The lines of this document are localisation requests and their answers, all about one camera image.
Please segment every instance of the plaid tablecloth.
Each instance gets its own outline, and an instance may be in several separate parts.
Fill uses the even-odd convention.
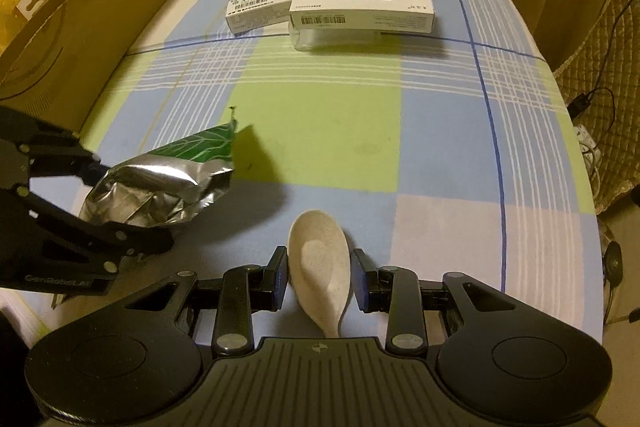
[[[235,37],[228,1],[169,0],[115,71],[84,143],[116,164],[228,121],[235,106],[232,189],[171,252],[126,260],[106,297],[52,311],[50,296],[2,291],[30,343],[174,271],[202,279],[263,264],[309,208],[332,214],[378,265],[431,280],[463,271],[601,339],[588,178],[552,73],[510,0],[433,0],[430,36],[386,36],[376,53],[297,52],[286,24]],[[33,188],[74,211],[85,194],[68,179]],[[351,299],[341,332],[376,335],[380,320]],[[321,335],[291,290],[254,326],[257,338]]]

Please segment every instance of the silver foil packet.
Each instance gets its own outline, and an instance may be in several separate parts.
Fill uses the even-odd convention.
[[[229,188],[236,120],[120,163],[92,188],[79,217],[159,227],[193,219]]]

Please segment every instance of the floor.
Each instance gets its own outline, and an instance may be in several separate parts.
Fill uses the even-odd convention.
[[[624,278],[614,297],[610,319],[640,306],[640,208],[623,198],[600,216],[620,243]],[[607,427],[640,425],[640,322],[609,325],[604,347],[613,363],[613,381],[598,412]]]

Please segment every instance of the beige quilted cover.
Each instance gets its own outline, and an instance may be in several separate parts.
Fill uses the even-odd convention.
[[[578,51],[554,73],[566,103],[593,89],[613,22],[627,2],[609,0]],[[612,117],[611,95],[606,90],[598,91],[591,107],[575,121],[584,124],[602,150],[601,187],[594,201],[597,213],[640,185],[639,72],[640,0],[634,0],[618,22],[600,80],[600,85],[612,89],[616,96],[616,121],[606,132]]]

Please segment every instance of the brown cardboard flap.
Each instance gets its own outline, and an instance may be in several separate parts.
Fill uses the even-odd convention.
[[[34,14],[47,7],[40,22],[25,26],[0,56],[0,103],[79,132],[118,62],[165,1],[45,3]]]

